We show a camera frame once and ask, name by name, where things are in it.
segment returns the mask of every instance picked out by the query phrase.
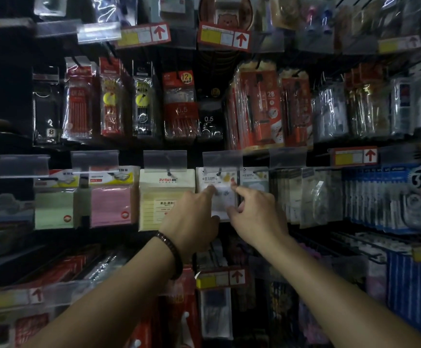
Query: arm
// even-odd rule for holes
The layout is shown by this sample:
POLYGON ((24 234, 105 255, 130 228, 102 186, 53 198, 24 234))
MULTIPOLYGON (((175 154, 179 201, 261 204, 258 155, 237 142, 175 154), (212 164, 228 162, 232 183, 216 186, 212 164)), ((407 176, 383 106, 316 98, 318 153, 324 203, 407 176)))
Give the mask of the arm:
MULTIPOLYGON (((210 217, 214 192, 214 187, 209 187, 199 194, 185 193, 162 222, 160 231, 178 248, 182 259, 189 259, 217 236, 219 219, 210 217)), ((174 271, 170 249, 157 237, 152 238, 125 266, 24 347, 123 347, 174 271)))
POLYGON ((273 195, 233 186, 244 197, 231 224, 289 281, 338 348, 420 347, 421 334, 356 286, 325 268, 288 235, 273 195))

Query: hand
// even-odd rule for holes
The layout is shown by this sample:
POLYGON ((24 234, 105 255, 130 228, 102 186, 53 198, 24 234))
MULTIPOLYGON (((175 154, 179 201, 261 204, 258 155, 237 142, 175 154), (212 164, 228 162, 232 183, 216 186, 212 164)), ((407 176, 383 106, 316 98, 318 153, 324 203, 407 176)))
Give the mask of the hand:
POLYGON ((283 212, 277 211, 275 197, 255 189, 231 185, 244 201, 236 209, 227 208, 231 225, 248 244, 261 251, 270 246, 271 241, 281 241, 288 237, 288 223, 283 212))
POLYGON ((212 197, 216 189, 209 186, 201 193, 185 192, 164 217, 159 229, 178 248, 184 263, 217 237, 218 216, 211 217, 212 197))

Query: pink sticky notes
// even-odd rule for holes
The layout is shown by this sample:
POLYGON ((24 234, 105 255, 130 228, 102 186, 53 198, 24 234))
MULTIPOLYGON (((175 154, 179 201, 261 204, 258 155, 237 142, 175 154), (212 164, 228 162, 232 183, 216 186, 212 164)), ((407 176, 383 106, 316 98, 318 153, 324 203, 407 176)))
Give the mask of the pink sticky notes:
POLYGON ((91 227, 131 223, 130 187, 103 187, 91 190, 91 227))

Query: memo pad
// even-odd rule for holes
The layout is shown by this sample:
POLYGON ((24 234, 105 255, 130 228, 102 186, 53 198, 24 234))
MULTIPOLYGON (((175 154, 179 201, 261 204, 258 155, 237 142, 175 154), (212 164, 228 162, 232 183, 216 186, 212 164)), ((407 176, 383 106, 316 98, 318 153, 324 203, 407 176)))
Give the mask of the memo pad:
POLYGON ((74 193, 35 194, 35 229, 73 228, 74 193))
POLYGON ((91 227, 132 223, 131 188, 102 187, 91 190, 91 227))

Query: cartoon bear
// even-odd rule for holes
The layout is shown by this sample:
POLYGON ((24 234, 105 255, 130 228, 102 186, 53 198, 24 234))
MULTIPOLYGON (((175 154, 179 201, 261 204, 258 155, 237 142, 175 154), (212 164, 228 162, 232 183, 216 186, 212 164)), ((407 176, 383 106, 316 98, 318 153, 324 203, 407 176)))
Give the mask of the cartoon bear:
POLYGON ((236 16, 236 14, 231 13, 218 15, 217 24, 230 28, 238 28, 238 16, 236 16))

